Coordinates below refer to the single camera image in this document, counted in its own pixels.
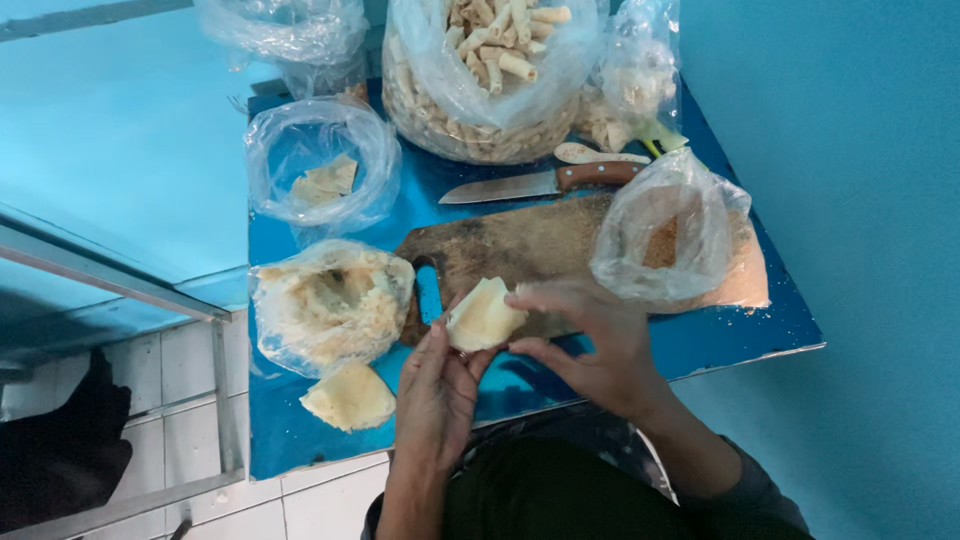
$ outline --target wooden knife handle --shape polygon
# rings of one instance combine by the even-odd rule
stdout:
[[[643,165],[631,161],[598,161],[557,169],[557,188],[568,191],[582,184],[624,185],[634,179]]]

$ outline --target blue metal countertop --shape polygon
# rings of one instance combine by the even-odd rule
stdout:
[[[384,115],[380,88],[379,80],[369,81],[371,105]],[[711,171],[739,184],[707,121],[685,87],[682,99],[684,136],[690,139],[688,146]],[[281,96],[252,98],[251,117],[289,101],[289,97]],[[459,184],[554,168],[558,162],[553,157],[517,166],[476,166],[438,158],[403,139],[400,146],[403,151],[401,188],[392,214],[364,231],[349,234],[349,238],[392,251],[410,230],[418,227],[552,202],[549,199],[527,199],[474,205],[436,203]],[[646,155],[636,142],[624,152]],[[766,259],[772,304],[764,309],[707,307],[653,317],[650,334],[654,359],[657,369],[668,379],[825,345],[820,329],[754,210],[751,210],[751,218]],[[309,231],[297,233],[301,239],[309,235]],[[298,253],[297,233],[282,221],[251,212],[250,265],[276,262]],[[418,272],[421,312],[425,319],[441,311],[436,281],[430,282],[428,278],[428,271]],[[304,409],[300,405],[300,396],[316,381],[288,371],[260,353],[255,346],[253,317],[251,304],[251,479],[269,479],[294,469],[382,451],[393,445],[394,419],[377,429],[347,434]],[[563,337],[556,342],[571,353],[591,350],[589,340],[581,334]],[[408,347],[397,343],[371,364],[395,393],[400,366],[409,352]],[[560,378],[534,360],[501,353],[480,383],[476,420],[495,422],[577,399],[576,393]]]

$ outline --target spoon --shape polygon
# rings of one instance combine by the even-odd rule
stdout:
[[[636,154],[605,154],[579,142],[564,142],[554,149],[553,155],[566,163],[584,164],[597,161],[632,161],[634,163],[650,163],[650,158]]]

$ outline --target black cloth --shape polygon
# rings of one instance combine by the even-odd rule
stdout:
[[[0,424],[0,532],[107,503],[133,455],[130,396],[96,349],[66,404]]]
[[[711,499],[652,486],[652,457],[626,421],[590,404],[479,430],[447,487],[443,538],[806,539],[799,508],[740,454],[740,482]],[[373,540],[383,495],[362,538]]]

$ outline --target white floor tile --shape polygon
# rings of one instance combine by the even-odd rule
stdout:
[[[216,404],[163,417],[166,487],[220,474]]]
[[[154,493],[166,487],[163,474],[163,420],[156,419],[126,428],[123,438],[133,445],[133,458],[110,497],[111,503]]]
[[[283,494],[290,495],[301,489],[344,477],[351,473],[368,469],[374,465],[379,465],[380,463],[386,463],[387,460],[387,453],[381,452],[355,457],[354,459],[348,459],[346,461],[338,461],[328,465],[320,465],[305,471],[296,471],[280,479],[283,483]]]
[[[243,462],[245,466],[249,467],[250,414],[247,394],[234,396],[229,399],[229,403],[236,421]],[[204,405],[204,407],[215,408],[215,405]],[[189,501],[167,506],[166,531],[173,532],[183,518],[188,515],[193,519],[194,524],[201,524],[279,497],[279,479],[257,483],[249,483],[244,480],[234,483],[222,489],[198,495]]]
[[[283,498],[287,540],[354,540],[370,503],[383,491],[389,466],[370,469]]]
[[[77,385],[90,369],[90,353],[68,356],[57,360],[57,405],[66,403]]]
[[[224,351],[227,357],[227,395],[246,392],[250,372],[250,336],[247,311],[234,311],[233,320],[224,325]]]
[[[207,323],[160,333],[163,402],[169,404],[214,388],[213,335]]]
[[[102,528],[84,540],[153,540],[163,536],[163,508]]]
[[[57,408],[57,363],[34,369],[27,382],[7,384],[3,389],[2,419],[6,421],[37,416]]]
[[[130,414],[163,405],[160,397],[160,333],[141,335],[104,348],[113,383],[131,390]]]
[[[283,504],[279,499],[194,526],[185,540],[283,540]]]

